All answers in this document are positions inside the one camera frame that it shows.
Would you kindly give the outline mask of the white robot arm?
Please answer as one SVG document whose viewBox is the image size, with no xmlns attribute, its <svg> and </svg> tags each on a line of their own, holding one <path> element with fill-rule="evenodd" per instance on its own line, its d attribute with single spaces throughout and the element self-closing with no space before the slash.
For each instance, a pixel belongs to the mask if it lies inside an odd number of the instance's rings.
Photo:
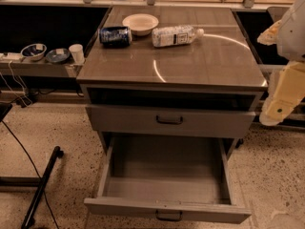
<svg viewBox="0 0 305 229">
<path fill-rule="evenodd" d="M 282 18 L 261 33 L 257 42 L 276 44 L 277 54 L 289 63 L 270 76 L 268 97 L 259 121 L 265 126 L 282 122 L 305 97 L 305 0 L 295 0 Z"/>
</svg>

